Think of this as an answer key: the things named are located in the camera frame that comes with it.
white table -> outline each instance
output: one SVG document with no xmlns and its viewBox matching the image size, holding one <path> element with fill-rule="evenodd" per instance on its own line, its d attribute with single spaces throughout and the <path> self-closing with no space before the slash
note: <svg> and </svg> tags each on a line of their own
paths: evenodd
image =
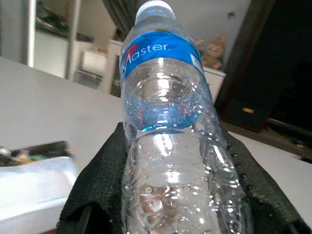
<svg viewBox="0 0 312 234">
<path fill-rule="evenodd" d="M 10 149 L 66 140 L 82 170 L 122 121 L 117 97 L 0 58 L 0 145 Z M 279 184 L 312 227 L 312 165 L 232 134 Z"/>
</svg>

white bottle cap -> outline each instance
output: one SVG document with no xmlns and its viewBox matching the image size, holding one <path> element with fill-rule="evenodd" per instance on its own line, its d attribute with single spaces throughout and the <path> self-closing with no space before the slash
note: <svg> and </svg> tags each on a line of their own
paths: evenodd
<svg viewBox="0 0 312 234">
<path fill-rule="evenodd" d="M 162 0 L 150 0 L 150 1 L 147 1 L 147 2 L 145 2 L 144 4 L 142 4 L 142 5 L 140 6 L 140 8 L 138 9 L 138 11 L 137 11 L 137 13 L 136 13 L 136 19 L 138 18 L 138 16 L 139 16 L 145 9 L 147 9 L 147 8 L 149 8 L 149 7 L 152 7 L 152 6 L 162 6 L 162 7 L 166 8 L 166 9 L 168 9 L 169 11 L 171 11 L 173 15 L 175 15 L 174 12 L 173 12 L 173 10 L 172 10 L 171 7 L 169 6 L 169 4 L 166 3 L 165 1 L 162 1 Z"/>
</svg>

teddy bear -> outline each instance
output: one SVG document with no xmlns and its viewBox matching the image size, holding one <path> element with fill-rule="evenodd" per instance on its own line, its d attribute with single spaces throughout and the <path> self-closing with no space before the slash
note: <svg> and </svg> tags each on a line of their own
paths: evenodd
<svg viewBox="0 0 312 234">
<path fill-rule="evenodd" d="M 222 33 L 216 34 L 213 41 L 206 47 L 207 54 L 201 58 L 203 66 L 220 69 L 222 66 L 221 60 L 225 51 L 225 45 L 226 35 Z"/>
</svg>

water bottle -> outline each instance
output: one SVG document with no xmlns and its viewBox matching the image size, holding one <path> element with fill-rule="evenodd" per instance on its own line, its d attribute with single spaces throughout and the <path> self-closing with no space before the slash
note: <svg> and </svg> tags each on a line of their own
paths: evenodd
<svg viewBox="0 0 312 234">
<path fill-rule="evenodd" d="M 119 70 L 124 233 L 251 233 L 198 50 L 167 3 L 139 8 Z"/>
</svg>

